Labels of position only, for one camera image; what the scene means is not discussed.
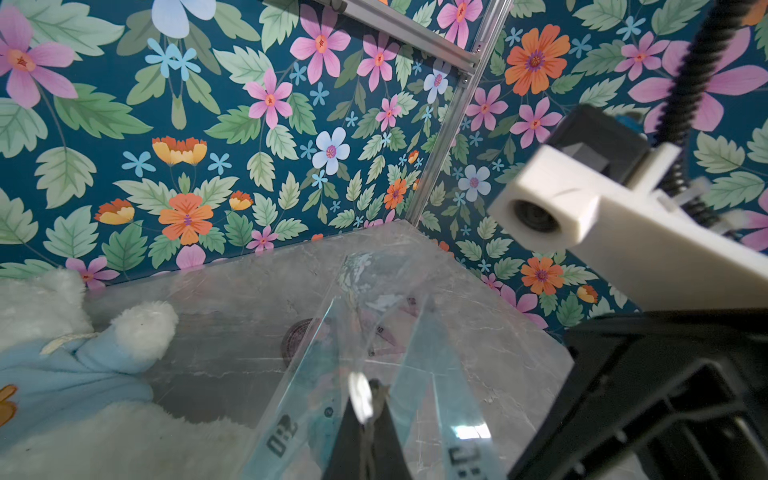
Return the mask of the teal triangle ruler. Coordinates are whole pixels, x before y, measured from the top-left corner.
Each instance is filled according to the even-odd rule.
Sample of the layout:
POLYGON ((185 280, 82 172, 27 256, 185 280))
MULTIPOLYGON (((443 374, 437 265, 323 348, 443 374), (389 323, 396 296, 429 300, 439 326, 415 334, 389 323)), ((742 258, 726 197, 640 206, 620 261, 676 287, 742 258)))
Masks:
POLYGON ((449 332, 427 296, 389 394, 401 446, 406 446, 427 393, 435 413, 447 479, 504 479, 490 429, 466 380, 449 332))
POLYGON ((320 479, 343 414, 337 317, 331 300, 310 322, 256 430, 242 479, 320 479))

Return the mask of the teal ruler set bag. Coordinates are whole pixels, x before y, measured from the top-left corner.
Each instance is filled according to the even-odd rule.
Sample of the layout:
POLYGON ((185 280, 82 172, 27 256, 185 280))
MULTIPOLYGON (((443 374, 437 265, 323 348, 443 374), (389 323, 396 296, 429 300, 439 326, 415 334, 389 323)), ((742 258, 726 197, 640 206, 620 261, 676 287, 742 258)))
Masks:
MULTIPOLYGON (((497 373, 504 362, 501 341, 508 332, 508 323, 486 311, 472 317, 468 299, 472 293, 486 296, 487 290, 434 246, 398 241, 351 253, 342 260, 316 318, 324 315, 332 299, 340 300, 337 320, 343 414, 351 400, 364 426, 362 457, 366 471, 367 422, 373 416, 369 382, 379 380, 390 394, 424 299, 429 296, 460 357, 507 475, 491 400, 501 385, 497 373)), ((427 393, 408 443, 402 446, 411 479, 447 479, 434 401, 434 394, 427 393)))

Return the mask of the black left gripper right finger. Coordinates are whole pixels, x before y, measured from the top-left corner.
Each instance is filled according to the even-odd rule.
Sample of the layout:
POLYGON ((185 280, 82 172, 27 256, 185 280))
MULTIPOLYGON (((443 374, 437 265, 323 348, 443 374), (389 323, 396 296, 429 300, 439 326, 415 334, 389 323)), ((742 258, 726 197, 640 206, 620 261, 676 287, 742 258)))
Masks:
POLYGON ((402 446, 389 409, 389 388, 379 380, 369 382, 373 416, 367 422, 367 478, 411 479, 402 446))

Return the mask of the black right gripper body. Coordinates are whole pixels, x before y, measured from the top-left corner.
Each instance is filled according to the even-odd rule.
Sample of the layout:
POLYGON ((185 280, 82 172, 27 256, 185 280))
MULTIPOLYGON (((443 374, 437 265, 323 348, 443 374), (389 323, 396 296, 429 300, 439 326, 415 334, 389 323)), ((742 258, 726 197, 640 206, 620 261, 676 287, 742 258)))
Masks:
POLYGON ((635 456, 651 479, 767 475, 767 313, 609 314, 573 359, 513 479, 596 479, 635 456))

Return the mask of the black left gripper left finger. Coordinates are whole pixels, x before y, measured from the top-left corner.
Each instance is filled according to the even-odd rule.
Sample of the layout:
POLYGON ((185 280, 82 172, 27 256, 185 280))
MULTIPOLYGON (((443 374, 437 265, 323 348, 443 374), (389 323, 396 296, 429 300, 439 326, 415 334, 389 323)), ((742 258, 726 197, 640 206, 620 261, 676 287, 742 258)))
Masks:
POLYGON ((322 480, 363 480, 368 478, 363 465, 364 426, 359 423, 352 401, 348 400, 331 457, 322 480))

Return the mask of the purple protractor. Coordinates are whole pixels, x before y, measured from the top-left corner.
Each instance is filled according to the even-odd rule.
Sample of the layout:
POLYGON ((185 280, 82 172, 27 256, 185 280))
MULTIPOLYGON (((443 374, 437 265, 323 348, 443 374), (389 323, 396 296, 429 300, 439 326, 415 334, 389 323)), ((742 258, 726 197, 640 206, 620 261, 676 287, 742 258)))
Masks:
POLYGON ((301 320, 290 326, 280 343, 280 353, 285 367, 289 367, 301 343, 309 330, 316 322, 314 318, 301 320))

